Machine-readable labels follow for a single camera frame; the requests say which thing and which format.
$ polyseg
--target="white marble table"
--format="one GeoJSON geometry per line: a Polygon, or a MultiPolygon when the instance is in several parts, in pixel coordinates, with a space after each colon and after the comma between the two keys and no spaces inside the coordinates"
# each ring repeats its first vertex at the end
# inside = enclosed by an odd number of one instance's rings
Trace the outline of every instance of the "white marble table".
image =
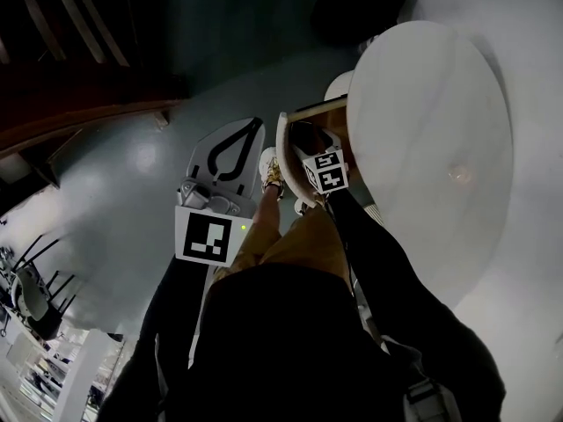
{"type": "Polygon", "coordinates": [[[397,25],[358,62],[347,123],[385,226],[424,284],[456,305],[485,271],[508,208],[512,139],[494,73],[451,28],[397,25]]]}

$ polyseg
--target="black bag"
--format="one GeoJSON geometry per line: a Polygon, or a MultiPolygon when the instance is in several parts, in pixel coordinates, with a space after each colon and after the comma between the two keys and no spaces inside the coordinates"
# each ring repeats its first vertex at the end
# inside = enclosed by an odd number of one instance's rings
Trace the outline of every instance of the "black bag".
{"type": "Polygon", "coordinates": [[[359,44],[397,24],[405,0],[317,0],[311,25],[334,46],[359,44]]]}

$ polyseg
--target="concrete floor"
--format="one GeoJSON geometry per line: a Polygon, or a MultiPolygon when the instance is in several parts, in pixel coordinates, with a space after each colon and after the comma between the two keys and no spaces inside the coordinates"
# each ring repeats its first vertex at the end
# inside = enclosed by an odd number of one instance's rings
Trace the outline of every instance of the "concrete floor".
{"type": "MultiPolygon", "coordinates": [[[[8,214],[0,244],[17,254],[41,233],[48,235],[37,248],[62,237],[37,266],[45,279],[55,270],[79,278],[67,313],[76,326],[140,329],[173,254],[175,190],[199,139],[258,116],[266,146],[274,145],[280,111],[321,101],[328,84],[355,66],[355,52],[312,37],[314,2],[171,0],[168,68],[186,76],[193,97],[172,111],[163,131],[142,116],[80,135],[55,164],[61,189],[8,214]]],[[[259,186],[254,194],[258,199],[259,186]]],[[[293,199],[281,206],[285,230],[295,217],[293,199]]]]}

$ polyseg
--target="brown shorts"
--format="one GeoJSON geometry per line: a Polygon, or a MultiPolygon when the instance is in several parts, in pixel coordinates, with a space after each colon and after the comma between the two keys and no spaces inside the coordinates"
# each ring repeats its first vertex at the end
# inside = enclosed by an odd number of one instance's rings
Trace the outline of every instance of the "brown shorts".
{"type": "Polygon", "coordinates": [[[291,264],[332,273],[351,289],[340,235],[330,215],[320,206],[293,222],[285,236],[270,226],[254,223],[232,266],[217,269],[214,282],[265,263],[291,264]]]}

